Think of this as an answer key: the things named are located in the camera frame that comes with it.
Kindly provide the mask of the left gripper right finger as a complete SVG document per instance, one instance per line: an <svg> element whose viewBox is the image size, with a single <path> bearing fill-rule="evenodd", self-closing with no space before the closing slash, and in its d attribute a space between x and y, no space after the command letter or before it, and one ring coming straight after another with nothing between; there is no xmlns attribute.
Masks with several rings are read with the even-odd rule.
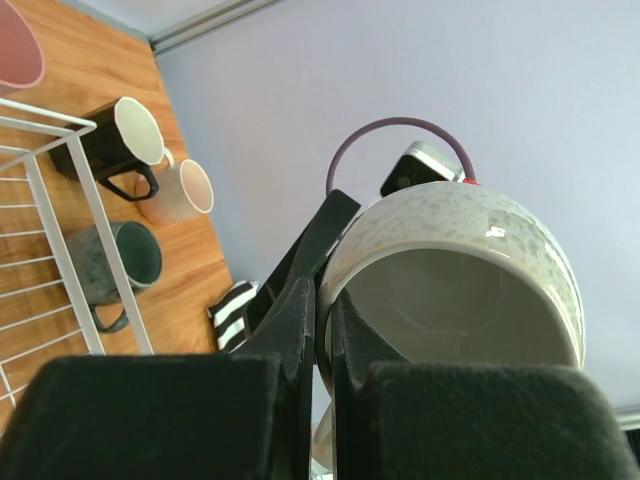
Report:
<svg viewBox="0 0 640 480"><path fill-rule="evenodd" d="M635 479L605 396L562 366L415 364L331 310L338 479Z"/></svg>

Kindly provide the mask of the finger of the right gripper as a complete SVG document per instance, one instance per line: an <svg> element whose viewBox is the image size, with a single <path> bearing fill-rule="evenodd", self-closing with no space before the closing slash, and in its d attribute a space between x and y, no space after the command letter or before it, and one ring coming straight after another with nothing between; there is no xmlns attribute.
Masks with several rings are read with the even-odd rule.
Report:
<svg viewBox="0 0 640 480"><path fill-rule="evenodd" d="M246 310L248 332L253 334L281 294L298 278L315 278L336 242L356 217L361 205L341 190L333 190L320 205Z"/></svg>

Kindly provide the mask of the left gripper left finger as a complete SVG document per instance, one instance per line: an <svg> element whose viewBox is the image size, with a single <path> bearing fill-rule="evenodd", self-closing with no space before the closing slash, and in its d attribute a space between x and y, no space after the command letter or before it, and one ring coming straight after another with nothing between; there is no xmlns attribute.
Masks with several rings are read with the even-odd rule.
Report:
<svg viewBox="0 0 640 480"><path fill-rule="evenodd" d="M1 440L5 479L305 479L316 292L300 279L230 354L68 356Z"/></svg>

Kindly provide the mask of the white speckled mug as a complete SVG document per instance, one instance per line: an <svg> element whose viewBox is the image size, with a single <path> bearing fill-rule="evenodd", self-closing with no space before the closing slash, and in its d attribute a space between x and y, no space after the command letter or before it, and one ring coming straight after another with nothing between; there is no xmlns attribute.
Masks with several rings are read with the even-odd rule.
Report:
<svg viewBox="0 0 640 480"><path fill-rule="evenodd" d="M559 242L524 207L485 187L409 187L348 227L320 286L323 374L341 294L413 363L584 365L581 296Z"/></svg>

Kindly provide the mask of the light pink mug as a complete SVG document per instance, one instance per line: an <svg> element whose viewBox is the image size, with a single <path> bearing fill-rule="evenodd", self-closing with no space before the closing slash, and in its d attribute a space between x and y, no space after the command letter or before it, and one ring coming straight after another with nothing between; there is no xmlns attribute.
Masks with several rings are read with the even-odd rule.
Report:
<svg viewBox="0 0 640 480"><path fill-rule="evenodd" d="M205 170L192 159L176 162L168 148L164 157L168 166L155 174L157 193L136 202L142 216L153 224L166 225L209 214L214 191Z"/></svg>

